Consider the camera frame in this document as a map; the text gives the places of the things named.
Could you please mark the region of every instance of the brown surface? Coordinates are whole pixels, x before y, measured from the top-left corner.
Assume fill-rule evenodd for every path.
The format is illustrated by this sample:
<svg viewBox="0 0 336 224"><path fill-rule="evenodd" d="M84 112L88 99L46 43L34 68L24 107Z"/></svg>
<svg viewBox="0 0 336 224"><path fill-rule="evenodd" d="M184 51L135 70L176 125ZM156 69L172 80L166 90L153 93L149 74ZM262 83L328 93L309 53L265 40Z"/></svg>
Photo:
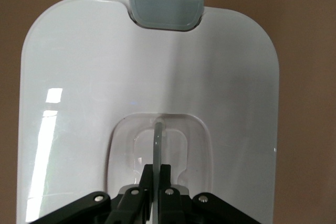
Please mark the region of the brown surface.
<svg viewBox="0 0 336 224"><path fill-rule="evenodd" d="M20 54L60 0L0 0L0 222L14 223ZM336 0L205 0L269 34L280 63L275 224L336 223Z"/></svg>

